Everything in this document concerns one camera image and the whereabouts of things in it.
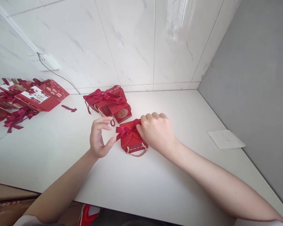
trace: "red candy box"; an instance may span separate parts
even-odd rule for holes
[[[119,127],[116,128],[116,132],[119,133],[116,136],[116,140],[120,139],[121,147],[127,154],[134,157],[141,157],[147,152],[149,146],[139,135],[136,129],[137,124],[141,124],[140,119],[120,124]],[[143,149],[145,149],[145,151],[140,155],[131,154],[132,152]]]

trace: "loose ribbon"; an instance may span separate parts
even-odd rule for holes
[[[122,138],[122,137],[125,137],[127,136],[128,134],[130,134],[131,132],[134,132],[134,133],[138,133],[137,129],[136,129],[136,125],[137,124],[141,124],[141,121],[139,119],[135,119],[133,121],[133,125],[132,125],[132,128],[129,129],[128,127],[117,127],[116,128],[116,133],[119,133],[117,136],[116,136],[116,140]]]
[[[75,112],[77,110],[76,108],[72,109],[72,108],[69,108],[69,107],[67,107],[65,105],[61,105],[61,107],[66,108],[67,110],[70,110],[71,112]]]

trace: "gold rope handle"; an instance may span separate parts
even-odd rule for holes
[[[103,117],[105,117],[104,113],[101,111],[100,108],[97,108],[95,105],[94,105],[94,108],[95,108]]]
[[[133,155],[133,154],[130,154],[130,153],[129,153],[129,147],[128,147],[128,146],[127,146],[127,154],[128,154],[128,155],[131,155],[131,156],[133,156],[133,157],[142,157],[142,156],[147,152],[148,149],[147,149],[147,147],[144,145],[144,143],[142,143],[141,145],[145,148],[145,151],[144,151],[143,153],[141,153],[140,155]]]

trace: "white paper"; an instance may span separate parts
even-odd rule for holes
[[[246,145],[229,130],[208,132],[219,149],[243,148]]]

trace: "gift box lid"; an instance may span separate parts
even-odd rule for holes
[[[141,125],[140,119],[135,119],[130,122],[122,123],[116,128],[117,140],[120,139],[121,146],[128,146],[130,144],[139,143],[143,141],[142,137],[139,135],[136,125]]]

